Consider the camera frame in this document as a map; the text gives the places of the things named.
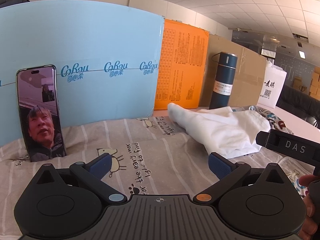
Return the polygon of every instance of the ceiling light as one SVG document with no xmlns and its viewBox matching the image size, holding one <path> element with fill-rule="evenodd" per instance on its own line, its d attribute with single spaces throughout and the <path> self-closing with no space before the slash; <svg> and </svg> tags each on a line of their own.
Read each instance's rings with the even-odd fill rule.
<svg viewBox="0 0 320 240">
<path fill-rule="evenodd" d="M 299 54 L 300 54 L 300 57 L 302 57 L 302 58 L 306 58 L 306 56 L 304 55 L 304 52 L 299 51 Z"/>
</svg>

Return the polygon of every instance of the paw print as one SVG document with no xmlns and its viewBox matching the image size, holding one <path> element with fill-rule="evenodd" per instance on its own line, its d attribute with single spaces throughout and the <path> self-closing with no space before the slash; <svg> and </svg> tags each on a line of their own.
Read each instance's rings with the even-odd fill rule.
<svg viewBox="0 0 320 240">
<path fill-rule="evenodd" d="M 129 190 L 130 190 L 130 194 L 139 194 L 140 193 L 140 190 L 135 187 L 133 184 L 131 184 L 132 187 L 129 187 Z"/>
</svg>

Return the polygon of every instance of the human hand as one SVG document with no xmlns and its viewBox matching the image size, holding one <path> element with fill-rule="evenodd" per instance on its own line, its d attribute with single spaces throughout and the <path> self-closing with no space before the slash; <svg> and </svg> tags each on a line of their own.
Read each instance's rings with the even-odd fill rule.
<svg viewBox="0 0 320 240">
<path fill-rule="evenodd" d="M 304 175 L 301 176 L 299 178 L 299 184 L 301 186 L 305 186 L 305 187 L 309 187 L 309 184 L 317 179 L 320 179 L 320 177 L 318 176 L 314 176 L 314 175 Z M 311 237 L 316 233 L 316 231 L 318 230 L 318 225 L 313 221 L 312 216 L 314 215 L 316 208 L 308 194 L 308 192 L 306 192 L 306 196 L 303 198 L 303 201 L 306 205 L 307 208 L 307 216 L 306 219 L 303 222 L 302 228 L 299 232 L 299 236 L 303 239 L 303 240 L 310 240 Z"/>
</svg>

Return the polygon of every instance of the smartphone screen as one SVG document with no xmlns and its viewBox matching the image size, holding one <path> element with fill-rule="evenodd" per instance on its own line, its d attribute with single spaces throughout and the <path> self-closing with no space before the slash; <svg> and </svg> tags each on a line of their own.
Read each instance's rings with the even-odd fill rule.
<svg viewBox="0 0 320 240">
<path fill-rule="evenodd" d="M 66 155 L 62 138 L 54 65 L 17 72 L 21 129 L 32 162 Z"/>
</svg>

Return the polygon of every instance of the blue thermos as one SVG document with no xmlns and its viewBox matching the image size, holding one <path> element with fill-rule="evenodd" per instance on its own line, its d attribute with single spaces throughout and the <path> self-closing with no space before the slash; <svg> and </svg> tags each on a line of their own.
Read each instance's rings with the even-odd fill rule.
<svg viewBox="0 0 320 240">
<path fill-rule="evenodd" d="M 237 60 L 238 57 L 235 54 L 220 53 L 209 109 L 228 106 L 236 73 Z"/>
</svg>

